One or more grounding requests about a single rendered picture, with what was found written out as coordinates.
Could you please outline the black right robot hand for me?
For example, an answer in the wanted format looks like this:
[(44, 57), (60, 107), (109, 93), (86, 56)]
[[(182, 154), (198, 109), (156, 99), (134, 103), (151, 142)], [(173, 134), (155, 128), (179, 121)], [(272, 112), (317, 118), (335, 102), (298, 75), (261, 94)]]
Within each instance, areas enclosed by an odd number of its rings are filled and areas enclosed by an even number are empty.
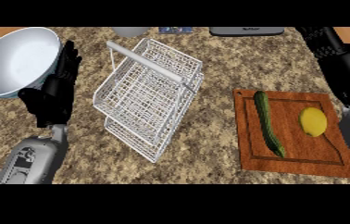
[(298, 26), (295, 30), (317, 59), (331, 91), (350, 108), (350, 44), (341, 41), (332, 27)]

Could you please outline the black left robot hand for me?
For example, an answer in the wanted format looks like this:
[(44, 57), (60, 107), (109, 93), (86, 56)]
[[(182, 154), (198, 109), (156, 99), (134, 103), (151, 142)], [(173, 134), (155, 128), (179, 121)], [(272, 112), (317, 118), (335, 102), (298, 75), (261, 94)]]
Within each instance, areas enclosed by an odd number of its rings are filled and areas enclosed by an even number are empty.
[(24, 101), (28, 113), (37, 118), (37, 127), (66, 124), (74, 105), (74, 86), (83, 58), (72, 41), (65, 42), (55, 72), (46, 77), (40, 89), (24, 88), (18, 97)]

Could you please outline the yellow lemon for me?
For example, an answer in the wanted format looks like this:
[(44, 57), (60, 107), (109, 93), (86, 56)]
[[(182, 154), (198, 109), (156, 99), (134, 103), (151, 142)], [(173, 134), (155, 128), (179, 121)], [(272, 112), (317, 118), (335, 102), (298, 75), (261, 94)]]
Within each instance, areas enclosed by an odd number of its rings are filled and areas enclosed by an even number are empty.
[(300, 113), (298, 121), (304, 133), (312, 137), (319, 137), (328, 126), (323, 112), (316, 107), (306, 107)]

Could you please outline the brown wooden cutting board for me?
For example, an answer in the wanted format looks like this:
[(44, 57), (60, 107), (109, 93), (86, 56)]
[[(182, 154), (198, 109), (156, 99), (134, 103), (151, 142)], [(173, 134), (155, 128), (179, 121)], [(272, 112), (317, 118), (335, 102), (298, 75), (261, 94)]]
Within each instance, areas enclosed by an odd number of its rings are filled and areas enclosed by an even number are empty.
[[(254, 93), (244, 89), (232, 91), (241, 169), (350, 178), (350, 149), (329, 95), (267, 91), (272, 128), (285, 147), (285, 157), (278, 157), (266, 145)], [(303, 132), (298, 123), (306, 107), (316, 107), (326, 116), (326, 130), (317, 137)]]

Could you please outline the white bowl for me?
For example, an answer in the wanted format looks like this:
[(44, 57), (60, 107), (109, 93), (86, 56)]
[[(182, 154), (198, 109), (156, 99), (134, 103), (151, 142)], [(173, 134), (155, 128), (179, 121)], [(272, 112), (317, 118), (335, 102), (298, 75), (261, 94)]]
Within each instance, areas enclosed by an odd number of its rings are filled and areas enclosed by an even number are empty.
[(27, 27), (0, 37), (0, 98), (16, 98), (24, 88), (41, 88), (62, 47), (56, 32), (44, 27)]

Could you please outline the dark grey flat appliance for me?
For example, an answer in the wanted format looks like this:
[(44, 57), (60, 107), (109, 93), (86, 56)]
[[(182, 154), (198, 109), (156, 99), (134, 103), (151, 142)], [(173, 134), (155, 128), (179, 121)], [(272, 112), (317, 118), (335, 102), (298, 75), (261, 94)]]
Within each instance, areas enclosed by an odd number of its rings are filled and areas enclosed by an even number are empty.
[(213, 36), (273, 36), (285, 32), (283, 27), (210, 27)]

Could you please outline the green cucumber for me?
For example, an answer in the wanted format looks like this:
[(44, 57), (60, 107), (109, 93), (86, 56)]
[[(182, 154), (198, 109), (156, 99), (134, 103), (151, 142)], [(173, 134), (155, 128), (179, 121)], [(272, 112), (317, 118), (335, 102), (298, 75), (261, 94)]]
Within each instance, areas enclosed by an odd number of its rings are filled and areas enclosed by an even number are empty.
[(254, 93), (252, 99), (267, 148), (278, 157), (285, 157), (285, 147), (282, 146), (282, 143), (275, 135), (272, 128), (270, 110), (269, 110), (269, 101), (266, 92), (257, 91)]

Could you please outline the pale grey round container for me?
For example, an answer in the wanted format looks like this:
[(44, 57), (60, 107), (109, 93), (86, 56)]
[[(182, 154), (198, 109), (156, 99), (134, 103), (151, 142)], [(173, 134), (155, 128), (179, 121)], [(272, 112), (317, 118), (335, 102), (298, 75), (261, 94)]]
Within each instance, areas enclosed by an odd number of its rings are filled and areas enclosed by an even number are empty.
[(114, 27), (112, 30), (120, 37), (136, 37), (149, 30), (149, 27)]

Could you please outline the blue patterned packet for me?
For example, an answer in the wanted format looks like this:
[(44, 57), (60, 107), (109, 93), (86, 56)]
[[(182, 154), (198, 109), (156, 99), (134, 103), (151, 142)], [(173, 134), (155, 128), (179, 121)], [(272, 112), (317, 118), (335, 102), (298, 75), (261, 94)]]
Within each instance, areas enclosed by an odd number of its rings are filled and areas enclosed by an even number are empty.
[(192, 32), (192, 27), (158, 27), (159, 34), (186, 34)]

